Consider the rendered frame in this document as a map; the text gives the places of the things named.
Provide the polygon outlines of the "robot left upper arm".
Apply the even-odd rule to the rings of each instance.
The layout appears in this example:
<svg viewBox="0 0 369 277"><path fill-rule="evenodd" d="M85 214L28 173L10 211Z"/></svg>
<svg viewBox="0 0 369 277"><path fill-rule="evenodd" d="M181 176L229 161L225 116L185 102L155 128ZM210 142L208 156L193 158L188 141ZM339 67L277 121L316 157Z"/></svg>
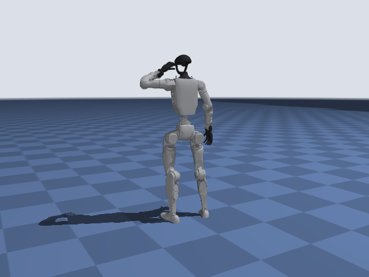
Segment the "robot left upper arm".
<svg viewBox="0 0 369 277"><path fill-rule="evenodd" d="M172 80L169 78L165 78L163 80L152 80L148 82L142 82L140 80L140 87L142 89L162 88L162 89L165 89L166 91L170 91L174 88L174 86L175 86L175 80Z"/></svg>

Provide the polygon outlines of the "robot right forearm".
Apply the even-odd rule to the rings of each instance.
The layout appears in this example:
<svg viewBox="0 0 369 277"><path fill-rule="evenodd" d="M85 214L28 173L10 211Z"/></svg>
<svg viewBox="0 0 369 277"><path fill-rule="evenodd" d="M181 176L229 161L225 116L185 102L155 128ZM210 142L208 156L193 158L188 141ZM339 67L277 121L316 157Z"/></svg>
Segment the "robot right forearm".
<svg viewBox="0 0 369 277"><path fill-rule="evenodd" d="M205 129L209 130L209 126L212 126L212 115L213 115L213 107L205 111Z"/></svg>

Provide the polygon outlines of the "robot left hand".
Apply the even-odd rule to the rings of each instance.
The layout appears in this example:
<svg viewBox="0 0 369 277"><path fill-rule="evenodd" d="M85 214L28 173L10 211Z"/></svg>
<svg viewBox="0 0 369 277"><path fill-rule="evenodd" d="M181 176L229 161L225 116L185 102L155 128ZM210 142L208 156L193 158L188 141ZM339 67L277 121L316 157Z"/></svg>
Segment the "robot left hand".
<svg viewBox="0 0 369 277"><path fill-rule="evenodd" d="M163 65L161 69L158 69L158 71L160 71L160 73L157 75L157 77L160 78L164 74L164 72L166 72L168 70L175 70L175 68L171 68L173 66L175 66L174 62L168 62L165 65Z"/></svg>

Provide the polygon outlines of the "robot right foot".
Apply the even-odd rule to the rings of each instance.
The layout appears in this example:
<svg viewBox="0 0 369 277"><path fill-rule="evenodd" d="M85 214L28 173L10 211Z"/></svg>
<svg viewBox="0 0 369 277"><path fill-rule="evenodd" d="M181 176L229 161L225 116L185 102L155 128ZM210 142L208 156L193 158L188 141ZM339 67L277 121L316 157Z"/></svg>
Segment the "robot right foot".
<svg viewBox="0 0 369 277"><path fill-rule="evenodd" d="M209 212L206 209L204 209L204 211L202 209L199 209L198 212L201 214L201 216L203 218L208 218L209 217Z"/></svg>

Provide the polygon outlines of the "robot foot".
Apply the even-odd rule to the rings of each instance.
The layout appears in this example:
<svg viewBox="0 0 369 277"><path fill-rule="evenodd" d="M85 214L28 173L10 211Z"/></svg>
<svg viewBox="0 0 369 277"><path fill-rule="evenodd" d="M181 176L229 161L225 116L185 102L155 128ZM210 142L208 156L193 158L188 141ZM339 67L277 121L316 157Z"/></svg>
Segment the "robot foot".
<svg viewBox="0 0 369 277"><path fill-rule="evenodd" d="M178 215L173 215L173 216L170 216L169 215L170 213L167 213L167 212L162 212L160 214L160 216L165 219L165 220L169 220L170 222L172 223L180 223L180 219L179 219L179 216Z"/></svg>
<svg viewBox="0 0 369 277"><path fill-rule="evenodd" d="M201 216L203 218L208 218L209 217L209 212L206 209L204 209L204 211L202 209L199 209L198 212L201 214Z"/></svg>

